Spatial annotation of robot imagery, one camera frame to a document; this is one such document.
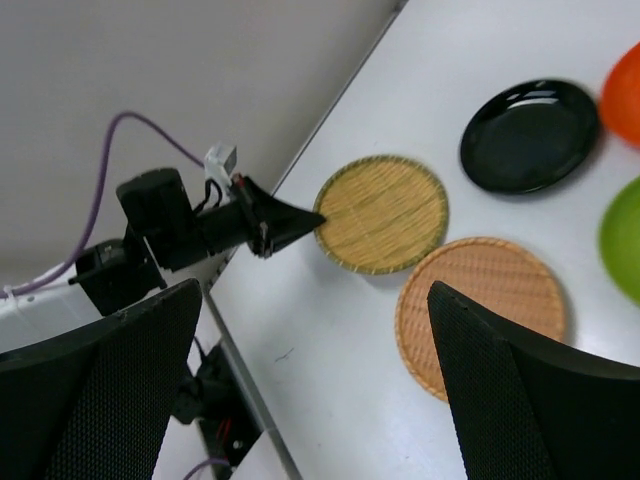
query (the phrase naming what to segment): orange wicker tray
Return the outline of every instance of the orange wicker tray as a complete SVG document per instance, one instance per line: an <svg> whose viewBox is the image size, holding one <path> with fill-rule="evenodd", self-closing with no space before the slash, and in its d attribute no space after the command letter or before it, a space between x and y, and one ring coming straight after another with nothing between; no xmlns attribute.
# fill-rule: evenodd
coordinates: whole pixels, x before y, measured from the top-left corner
<svg viewBox="0 0 640 480"><path fill-rule="evenodd" d="M523 248L495 238L468 238L427 256L411 274L396 307L396 341L415 379L446 401L427 294L441 280L495 313L561 340L566 311L551 272Z"/></svg>

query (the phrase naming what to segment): red wire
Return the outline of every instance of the red wire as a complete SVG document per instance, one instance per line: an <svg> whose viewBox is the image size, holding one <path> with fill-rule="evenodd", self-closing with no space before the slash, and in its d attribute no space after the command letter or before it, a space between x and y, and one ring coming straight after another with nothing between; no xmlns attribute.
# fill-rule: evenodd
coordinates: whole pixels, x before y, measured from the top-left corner
<svg viewBox="0 0 640 480"><path fill-rule="evenodd" d="M216 432L216 440L220 440L220 434L222 433L222 429L223 427L226 425L226 423L229 421L228 418L225 418L224 420L222 420L220 422L220 425L218 425L218 431Z"/></svg>
<svg viewBox="0 0 640 480"><path fill-rule="evenodd" d="M229 438L229 431L231 430L231 418L227 419L227 427L224 429L224 437L222 438L222 445L227 443L227 439Z"/></svg>

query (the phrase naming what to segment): table surface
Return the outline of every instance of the table surface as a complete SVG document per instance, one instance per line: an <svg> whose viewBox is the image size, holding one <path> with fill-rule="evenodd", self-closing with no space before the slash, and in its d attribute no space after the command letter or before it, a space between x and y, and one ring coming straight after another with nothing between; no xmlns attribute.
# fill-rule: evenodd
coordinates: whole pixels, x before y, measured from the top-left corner
<svg viewBox="0 0 640 480"><path fill-rule="evenodd" d="M446 241L496 236L543 260L569 299L567 343L640 365L640 311L599 259L597 230L640 175L640 151L606 135L583 168L521 198L487 194L458 160L489 98L541 77L598 95L640 40L637 0L411 0L277 194L310 208L337 169L394 153L423 161L450 202ZM367 277L327 259L313 236L263 261L235 254L212 295L306 479L466 478L448 406L407 372L394 308L408 272Z"/></svg>

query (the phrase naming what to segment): white wall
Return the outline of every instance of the white wall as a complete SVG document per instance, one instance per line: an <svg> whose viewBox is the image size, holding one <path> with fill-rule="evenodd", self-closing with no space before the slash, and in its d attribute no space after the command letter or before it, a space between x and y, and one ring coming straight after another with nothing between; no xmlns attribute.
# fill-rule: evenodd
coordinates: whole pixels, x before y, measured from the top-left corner
<svg viewBox="0 0 640 480"><path fill-rule="evenodd" d="M238 145L271 187L389 18L395 0L3 0L0 2L0 282L66 257L84 225L102 135L139 110L198 155ZM145 127L116 134L92 242L121 236L114 189L177 166Z"/></svg>

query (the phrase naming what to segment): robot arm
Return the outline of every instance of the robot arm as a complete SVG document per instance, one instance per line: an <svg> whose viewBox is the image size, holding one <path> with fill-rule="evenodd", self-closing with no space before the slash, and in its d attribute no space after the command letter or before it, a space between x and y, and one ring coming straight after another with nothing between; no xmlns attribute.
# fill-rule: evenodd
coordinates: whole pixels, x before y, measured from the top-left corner
<svg viewBox="0 0 640 480"><path fill-rule="evenodd" d="M171 168L146 172L117 188L128 220L124 237L87 249L69 281L82 287L101 315L165 288L159 268L177 271L243 243L254 255L269 258L325 221L275 199L249 177L225 179L224 171L212 174L209 168L207 173L217 177L207 180L209 186L224 187L208 209L191 207L180 175ZM218 205L223 198L228 202Z"/></svg>

